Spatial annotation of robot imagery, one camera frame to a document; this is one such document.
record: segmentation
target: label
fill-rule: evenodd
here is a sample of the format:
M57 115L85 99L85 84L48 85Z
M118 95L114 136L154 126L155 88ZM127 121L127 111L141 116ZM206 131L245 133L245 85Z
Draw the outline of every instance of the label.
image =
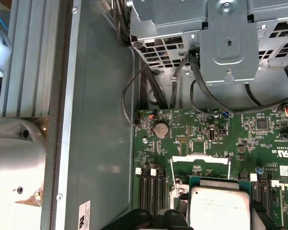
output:
M279 166L279 174L281 176L288 176L288 166L280 165Z
M90 200L79 206L78 230L90 230L90 208Z

